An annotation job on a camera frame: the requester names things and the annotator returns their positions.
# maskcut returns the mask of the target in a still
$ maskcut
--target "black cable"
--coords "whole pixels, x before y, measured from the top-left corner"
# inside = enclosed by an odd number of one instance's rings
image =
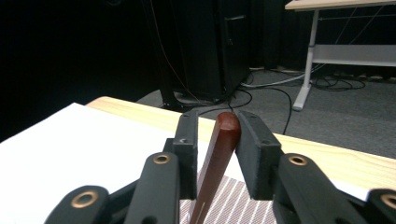
[[[319,84],[320,81],[324,81],[327,84]],[[361,85],[356,87],[349,81],[355,81],[360,83]],[[334,77],[334,76],[329,76],[329,74],[322,75],[320,77],[316,77],[315,80],[311,80],[311,85],[318,90],[321,91],[354,91],[358,89],[362,89],[366,86],[366,84],[360,80],[345,80],[341,79],[339,77]],[[344,83],[346,84],[346,87],[336,87],[339,83]]]
[[[285,123],[285,127],[283,128],[283,132],[282,132],[282,134],[285,135],[285,134],[286,134],[286,130],[288,129],[288,126],[289,126],[289,123],[290,123],[291,112],[292,112],[292,102],[291,102],[290,95],[289,95],[287,92],[282,91],[281,89],[272,88],[272,87],[249,88],[249,89],[245,89],[245,90],[248,90],[248,91],[256,91],[256,90],[273,90],[273,91],[280,91],[280,92],[284,93],[284,94],[288,97],[288,100],[289,100],[289,114],[288,114],[288,119],[286,120],[286,123]]]
[[[366,23],[366,25],[361,29],[361,31],[355,36],[355,38],[353,38],[350,42],[349,45],[353,44],[353,42],[355,42],[355,40],[357,40],[359,38],[359,36],[361,36],[361,34],[367,29],[367,27],[372,23],[372,21],[375,19],[375,17],[378,15],[379,11],[382,10],[382,8],[384,8],[384,6],[381,6],[378,11],[374,14],[374,16]]]
[[[201,105],[199,103],[184,103],[184,102],[181,102],[181,101],[180,101],[180,103],[185,108],[190,108],[190,107],[195,108],[195,107],[208,107],[208,106],[213,106],[213,105],[220,105],[220,104],[224,103],[224,100],[212,103],[212,105]]]
[[[258,71],[264,71],[264,70],[265,70],[264,67],[261,67],[261,68],[250,68],[249,69],[250,72],[258,72]]]
[[[319,69],[321,69],[325,65],[326,65],[326,63],[320,63],[320,64],[316,65],[313,69],[311,69],[311,74],[314,74],[315,72],[317,72]],[[297,75],[292,75],[291,73],[286,73],[286,72],[283,72],[283,71],[277,71],[277,70],[271,70],[271,69],[270,70],[266,69],[265,71],[272,71],[272,72],[276,72],[276,73],[279,73],[279,74],[285,74],[285,75],[288,75],[288,76],[292,76],[292,78],[285,79],[285,80],[280,80],[280,81],[273,82],[273,83],[261,84],[261,85],[250,85],[250,84],[242,82],[241,85],[243,87],[247,87],[247,88],[258,88],[258,87],[269,87],[269,86],[272,86],[272,87],[274,87],[274,86],[291,86],[292,87],[292,86],[295,86],[295,85],[284,85],[284,84],[291,83],[291,82],[294,82],[294,83],[302,82],[302,80],[300,78],[304,77],[304,72],[301,72],[301,73],[299,73]]]
[[[203,111],[203,112],[199,113],[198,116],[202,116],[203,114],[206,114],[206,113],[209,113],[209,112],[212,112],[212,111],[224,110],[224,109],[231,109],[231,111],[233,112],[233,110],[235,108],[239,108],[239,107],[242,107],[244,105],[250,104],[250,102],[253,100],[253,96],[250,94],[250,92],[247,92],[247,91],[244,91],[244,90],[239,90],[239,89],[237,91],[241,91],[241,92],[246,93],[249,96],[249,99],[246,102],[242,103],[241,105],[236,105],[236,106],[231,106],[231,101],[229,101],[228,104],[227,104],[228,105],[227,107],[209,109],[209,110],[206,110],[206,111]]]
[[[300,76],[300,75],[302,75],[302,74],[304,73],[304,72],[299,72],[299,73],[288,73],[288,72],[283,72],[283,71],[275,70],[275,69],[265,69],[264,71],[270,71],[270,72],[280,73],[280,74],[284,74],[284,75],[289,76],[289,77],[297,77],[297,76]]]
[[[246,81],[245,81],[245,83],[246,84],[251,84],[251,83],[253,83],[254,82],[254,74],[253,74],[253,72],[249,72],[249,74],[248,74],[248,76],[247,76],[247,78],[246,78]]]

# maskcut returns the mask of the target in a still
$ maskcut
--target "electrical cable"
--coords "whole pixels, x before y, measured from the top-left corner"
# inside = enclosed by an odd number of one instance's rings
[[[376,17],[381,18],[381,17],[394,17],[396,14],[382,14],[382,15],[376,15]],[[329,18],[319,18],[319,21],[332,21],[332,20],[344,20],[344,19],[364,19],[364,18],[372,18],[373,16],[354,16],[354,17],[329,17]]]
[[[318,84],[321,80],[326,82],[327,85]],[[352,81],[359,82],[361,85],[358,87],[355,87],[355,86],[353,86],[352,83],[350,83],[344,79],[334,77],[334,76],[328,76],[328,75],[324,75],[321,78],[317,77],[315,80],[311,80],[311,85],[321,91],[354,91],[354,90],[362,89],[366,86],[366,84],[360,80],[352,80]],[[336,87],[337,84],[339,84],[339,83],[344,83],[347,85],[347,87]]]
[[[216,111],[216,110],[225,110],[225,109],[231,109],[232,113],[234,113],[233,110],[234,110],[235,108],[239,108],[239,107],[248,105],[248,104],[250,104],[250,102],[253,100],[253,96],[250,94],[250,92],[244,91],[244,90],[239,90],[239,89],[237,89],[236,91],[241,91],[241,92],[246,93],[246,94],[249,96],[249,99],[248,99],[246,102],[242,103],[241,105],[236,105],[236,106],[231,106],[231,100],[230,100],[230,101],[227,103],[227,107],[212,108],[212,109],[203,111],[203,112],[199,113],[198,115],[199,115],[199,116],[202,116],[203,114],[206,114],[206,113],[209,113],[209,112],[212,112],[212,111]]]
[[[300,78],[302,78],[302,77],[304,77],[304,75],[300,75],[300,76],[297,76],[297,77],[292,77],[292,78],[285,79],[285,80],[278,81],[278,82],[273,82],[273,83],[268,83],[268,84],[262,84],[262,85],[248,85],[248,84],[242,82],[241,85],[244,86],[244,87],[248,87],[248,88],[268,87],[268,86],[275,86],[275,85],[279,85],[279,84],[291,82],[291,81],[300,79]]]
[[[347,25],[349,24],[350,20],[352,19],[353,15],[355,14],[356,11],[356,7],[353,9],[352,13],[350,14],[349,18],[346,20],[346,23],[344,24],[343,29],[341,30],[340,35],[337,37],[337,39],[335,40],[334,44],[338,44],[338,41],[340,40],[341,36],[343,35],[345,29],[347,28]]]
[[[249,67],[250,71],[260,71],[260,70],[264,70],[264,67]]]
[[[326,63],[319,63],[317,64],[312,70],[311,70],[311,74],[317,72],[319,69],[321,69],[322,67],[326,66]]]
[[[247,78],[246,78],[246,82],[247,84],[251,84],[254,82],[254,74],[250,71]]]
[[[194,104],[194,103],[184,103],[184,102],[181,102],[182,104],[183,104],[183,107],[185,107],[185,108],[195,108],[195,107],[206,107],[206,106],[213,106],[213,105],[220,105],[220,104],[222,104],[222,103],[224,103],[224,100],[220,100],[220,101],[217,101],[217,102],[215,102],[215,103],[213,103],[213,104],[210,104],[210,105],[202,105],[202,104]]]
[[[353,38],[349,45],[351,45],[353,42],[355,42],[356,39],[359,38],[359,36],[361,36],[361,34],[366,30],[366,28],[371,24],[371,22],[375,19],[375,17],[378,15],[379,11],[382,10],[382,8],[384,8],[384,6],[381,6],[378,11],[374,14],[374,16],[366,23],[366,25],[363,27],[363,29],[361,29],[361,31],[355,36],[355,38]]]
[[[283,94],[285,94],[288,97],[288,100],[289,100],[289,114],[288,114],[288,119],[286,120],[286,123],[285,123],[285,127],[283,128],[283,132],[282,132],[282,134],[285,135],[286,131],[287,131],[288,127],[289,127],[290,118],[291,118],[291,112],[292,112],[292,101],[291,101],[290,95],[287,92],[282,91],[281,89],[272,88],[272,87],[257,87],[257,88],[251,88],[251,89],[248,89],[248,90],[249,91],[256,91],[256,90],[280,91],[280,92],[282,92]]]
[[[303,80],[302,80],[302,79],[296,79],[296,80],[294,80],[293,82],[284,82],[284,83],[275,84],[275,85],[271,85],[271,86],[272,86],[272,87],[276,87],[276,86],[295,87],[295,86],[300,86],[302,83],[303,83]],[[250,86],[252,86],[252,87],[250,87],[250,88],[259,87],[259,86],[256,86],[256,85],[250,85]]]
[[[291,71],[291,70],[280,70],[280,69],[268,69],[267,71],[284,74],[289,77],[297,77],[304,73],[303,71]]]

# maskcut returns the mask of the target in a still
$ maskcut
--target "white table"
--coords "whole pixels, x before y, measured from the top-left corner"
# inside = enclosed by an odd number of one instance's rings
[[[293,110],[301,111],[311,89],[312,63],[338,63],[396,67],[396,45],[316,45],[318,15],[321,10],[346,7],[374,7],[396,4],[395,0],[294,0],[285,9],[314,10],[304,83]]]

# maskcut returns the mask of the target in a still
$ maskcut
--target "black backdrop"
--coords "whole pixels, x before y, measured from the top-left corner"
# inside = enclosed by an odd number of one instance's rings
[[[139,0],[0,1],[0,141],[73,103],[158,89]]]
[[[285,10],[289,1],[251,0],[251,67],[305,67],[313,12]],[[374,15],[379,8],[361,7],[355,11],[354,16]],[[319,17],[348,17],[353,10],[354,8],[324,10]],[[396,6],[383,7],[378,13],[389,14],[396,14]],[[352,19],[338,44],[349,44],[369,20],[370,18]],[[346,19],[320,21],[317,43],[333,44],[346,22]],[[396,44],[396,17],[376,17],[354,44]]]

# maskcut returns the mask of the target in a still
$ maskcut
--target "striped mat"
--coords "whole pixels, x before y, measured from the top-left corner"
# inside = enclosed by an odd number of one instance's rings
[[[188,224],[189,200],[180,201],[180,223]],[[272,201],[250,200],[244,182],[224,176],[207,213],[205,224],[276,223]]]

